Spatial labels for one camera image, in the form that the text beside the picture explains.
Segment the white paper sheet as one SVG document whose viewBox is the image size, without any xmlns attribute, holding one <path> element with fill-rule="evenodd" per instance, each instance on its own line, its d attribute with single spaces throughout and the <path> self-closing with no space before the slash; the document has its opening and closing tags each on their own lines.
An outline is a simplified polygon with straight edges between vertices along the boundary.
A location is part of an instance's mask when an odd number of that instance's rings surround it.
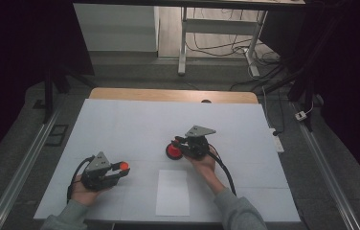
<svg viewBox="0 0 360 230">
<path fill-rule="evenodd" d="M 163 217 L 187 217 L 190 214 L 186 171 L 159 171 L 155 214 Z"/>
</svg>

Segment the white power strip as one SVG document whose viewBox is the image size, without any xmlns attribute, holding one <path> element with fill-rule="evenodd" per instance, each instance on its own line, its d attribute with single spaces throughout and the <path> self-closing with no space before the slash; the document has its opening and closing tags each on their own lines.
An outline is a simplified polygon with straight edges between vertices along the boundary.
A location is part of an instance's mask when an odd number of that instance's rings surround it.
<svg viewBox="0 0 360 230">
<path fill-rule="evenodd" d="M 283 153 L 284 148 L 282 146 L 282 143 L 281 143 L 281 140 L 280 140 L 280 137 L 279 137 L 280 133 L 278 131 L 276 131 L 274 128 L 270 128 L 269 131 L 270 131 L 270 133 L 271 133 L 271 135 L 273 137 L 277 153 Z"/>
</svg>

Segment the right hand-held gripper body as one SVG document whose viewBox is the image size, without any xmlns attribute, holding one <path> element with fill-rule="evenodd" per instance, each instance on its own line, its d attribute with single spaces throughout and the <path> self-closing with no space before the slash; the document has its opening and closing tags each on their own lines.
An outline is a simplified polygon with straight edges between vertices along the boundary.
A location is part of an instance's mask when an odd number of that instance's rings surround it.
<svg viewBox="0 0 360 230">
<path fill-rule="evenodd" d="M 181 142 L 181 152 L 192 159 L 202 159 L 210 150 L 206 136 L 211 134 L 215 134 L 214 129 L 203 126 L 191 127 Z"/>
</svg>

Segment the white desk frame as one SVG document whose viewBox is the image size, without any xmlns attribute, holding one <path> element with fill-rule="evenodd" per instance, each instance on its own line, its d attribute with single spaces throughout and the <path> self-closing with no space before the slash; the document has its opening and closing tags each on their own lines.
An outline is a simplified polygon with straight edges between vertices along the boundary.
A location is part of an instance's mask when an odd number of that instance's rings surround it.
<svg viewBox="0 0 360 230">
<path fill-rule="evenodd" d="M 179 50 L 178 75 L 184 76 L 186 72 L 186 35 L 187 33 L 212 34 L 212 35 L 249 35 L 251 42 L 244 49 L 244 56 L 248 62 L 250 73 L 253 77 L 259 76 L 259 69 L 253 54 L 259 40 L 259 35 L 264 25 L 267 11 L 258 11 L 258 19 L 253 21 L 232 21 L 219 19 L 188 19 L 188 8 L 181 11 L 181 43 Z"/>
</svg>

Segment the large white table cover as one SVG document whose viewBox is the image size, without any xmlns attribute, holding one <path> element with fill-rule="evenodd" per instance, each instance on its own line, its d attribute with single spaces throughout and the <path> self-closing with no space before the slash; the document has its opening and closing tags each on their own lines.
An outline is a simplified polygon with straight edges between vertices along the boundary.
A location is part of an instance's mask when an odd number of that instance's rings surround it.
<svg viewBox="0 0 360 230">
<path fill-rule="evenodd" d="M 238 196 L 246 197 L 267 222 L 297 222 L 299 215 L 273 137 L 258 104 L 166 103 L 118 100 L 84 102 L 76 124 L 35 213 L 57 215 L 66 205 L 66 190 L 78 164 L 102 151 L 111 162 L 129 164 L 128 176 L 100 195 L 87 217 L 111 222 L 219 223 L 214 196 L 185 159 L 171 160 L 166 147 L 193 126 L 215 130 L 209 136 Z M 186 171 L 190 196 L 187 217 L 155 214 L 160 170 Z"/>
</svg>

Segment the white cabinet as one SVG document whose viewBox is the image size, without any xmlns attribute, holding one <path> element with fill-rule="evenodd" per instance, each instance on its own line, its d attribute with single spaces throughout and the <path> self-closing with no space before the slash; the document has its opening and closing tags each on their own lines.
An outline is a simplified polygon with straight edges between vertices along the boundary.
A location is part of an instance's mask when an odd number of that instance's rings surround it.
<svg viewBox="0 0 360 230">
<path fill-rule="evenodd" d="M 158 51 L 158 7 L 75 3 L 74 8 L 89 51 Z"/>
</svg>

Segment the person's left hand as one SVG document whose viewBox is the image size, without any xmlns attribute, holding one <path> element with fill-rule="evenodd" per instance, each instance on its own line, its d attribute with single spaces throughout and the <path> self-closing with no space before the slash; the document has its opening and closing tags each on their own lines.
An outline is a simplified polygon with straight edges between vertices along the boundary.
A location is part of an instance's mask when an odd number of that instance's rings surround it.
<svg viewBox="0 0 360 230">
<path fill-rule="evenodd" d="M 104 192 L 106 192 L 106 190 L 94 192 L 86 189 L 82 184 L 81 179 L 77 177 L 73 183 L 71 198 L 85 206 L 92 206 L 97 197 Z"/>
</svg>

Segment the black floor plate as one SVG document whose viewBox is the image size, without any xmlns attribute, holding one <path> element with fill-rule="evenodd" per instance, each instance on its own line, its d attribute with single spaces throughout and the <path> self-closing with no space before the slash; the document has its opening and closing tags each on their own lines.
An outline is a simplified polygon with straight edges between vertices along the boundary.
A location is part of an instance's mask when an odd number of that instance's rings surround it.
<svg viewBox="0 0 360 230">
<path fill-rule="evenodd" d="M 54 125 L 45 142 L 49 147 L 60 147 L 67 134 L 68 125 Z"/>
</svg>

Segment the wooden table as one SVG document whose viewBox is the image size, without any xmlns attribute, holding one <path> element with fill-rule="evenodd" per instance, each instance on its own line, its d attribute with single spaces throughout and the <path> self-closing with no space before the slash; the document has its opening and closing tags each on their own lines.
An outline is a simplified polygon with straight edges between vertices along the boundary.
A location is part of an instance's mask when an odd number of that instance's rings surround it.
<svg viewBox="0 0 360 230">
<path fill-rule="evenodd" d="M 89 96 L 96 100 L 130 100 L 151 102 L 210 101 L 214 104 L 257 104 L 258 98 L 252 92 L 225 92 L 199 90 L 135 89 L 135 88 L 94 88 Z"/>
</svg>

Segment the black metal stand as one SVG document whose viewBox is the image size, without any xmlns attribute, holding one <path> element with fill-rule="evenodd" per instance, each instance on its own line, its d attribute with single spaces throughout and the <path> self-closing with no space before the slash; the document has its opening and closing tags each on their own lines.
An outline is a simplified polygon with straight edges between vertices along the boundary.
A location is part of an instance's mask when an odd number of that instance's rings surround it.
<svg viewBox="0 0 360 230">
<path fill-rule="evenodd" d="M 51 67 L 48 72 L 45 74 L 44 86 L 45 86 L 45 117 L 43 120 L 44 124 L 47 124 L 52 115 L 54 114 L 54 92 L 53 88 L 57 90 L 58 93 L 67 94 L 71 85 L 67 80 L 67 77 L 72 77 L 73 79 L 83 83 L 91 89 L 97 87 L 97 85 L 87 79 L 84 75 L 79 74 L 77 71 L 74 71 L 72 68 L 67 67 L 66 65 L 59 65 L 58 67 Z"/>
<path fill-rule="evenodd" d="M 313 109 L 313 93 L 314 93 L 314 64 L 304 64 L 302 68 L 288 75 L 283 80 L 264 89 L 263 94 L 270 93 L 282 86 L 292 82 L 293 86 L 287 94 L 288 101 L 297 102 L 304 96 L 304 113 L 306 118 L 303 119 L 304 126 L 308 131 L 312 132 L 311 112 Z"/>
</svg>

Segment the round red ink pad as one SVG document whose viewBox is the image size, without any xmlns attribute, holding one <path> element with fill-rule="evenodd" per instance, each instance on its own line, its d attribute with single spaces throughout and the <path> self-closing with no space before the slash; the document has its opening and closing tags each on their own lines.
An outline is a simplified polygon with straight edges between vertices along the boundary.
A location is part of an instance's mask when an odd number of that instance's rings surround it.
<svg viewBox="0 0 360 230">
<path fill-rule="evenodd" d="M 167 145 L 166 155 L 171 160 L 179 160 L 183 157 L 181 150 L 176 148 L 173 144 Z"/>
</svg>

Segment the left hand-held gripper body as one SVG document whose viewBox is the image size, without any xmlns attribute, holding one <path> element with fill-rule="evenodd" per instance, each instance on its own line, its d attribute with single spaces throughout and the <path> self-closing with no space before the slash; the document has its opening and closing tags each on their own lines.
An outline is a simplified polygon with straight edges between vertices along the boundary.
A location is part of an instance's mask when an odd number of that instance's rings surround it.
<svg viewBox="0 0 360 230">
<path fill-rule="evenodd" d="M 111 164 L 104 153 L 100 151 L 81 175 L 81 182 L 84 187 L 94 192 L 114 187 L 119 180 L 114 177 L 114 174 L 107 175 L 109 171 L 112 171 Z"/>
</svg>

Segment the aluminium floor rail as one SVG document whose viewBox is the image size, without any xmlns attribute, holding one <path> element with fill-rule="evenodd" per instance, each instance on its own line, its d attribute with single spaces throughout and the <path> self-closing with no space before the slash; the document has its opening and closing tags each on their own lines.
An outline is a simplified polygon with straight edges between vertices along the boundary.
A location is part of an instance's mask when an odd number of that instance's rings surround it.
<svg viewBox="0 0 360 230">
<path fill-rule="evenodd" d="M 314 135 L 314 132 L 308 129 L 304 121 L 299 121 L 298 124 L 318 166 L 320 174 L 326 183 L 329 193 L 336 203 L 337 210 L 339 211 L 344 224 L 348 230 L 360 230 L 360 221 L 355 215 L 347 196 L 339 185 L 339 182 L 332 168 L 330 167 L 324 152 L 316 136 Z"/>
<path fill-rule="evenodd" d="M 48 121 L 40 126 L 38 133 L 34 136 L 33 142 L 29 146 L 16 172 L 12 176 L 10 183 L 0 197 L 0 230 L 4 225 L 17 197 L 19 196 L 59 113 L 60 107 L 57 106 Z"/>
</svg>

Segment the person's right hand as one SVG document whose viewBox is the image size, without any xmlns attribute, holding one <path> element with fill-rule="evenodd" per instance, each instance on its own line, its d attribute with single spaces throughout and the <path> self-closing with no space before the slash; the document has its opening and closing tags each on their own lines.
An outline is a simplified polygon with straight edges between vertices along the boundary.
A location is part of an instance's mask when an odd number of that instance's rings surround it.
<svg viewBox="0 0 360 230">
<path fill-rule="evenodd" d="M 202 159 L 196 160 L 189 156 L 186 157 L 191 162 L 194 169 L 202 176 L 208 186 L 214 190 L 217 183 L 217 177 L 215 175 L 215 161 L 210 155 L 205 155 Z"/>
</svg>

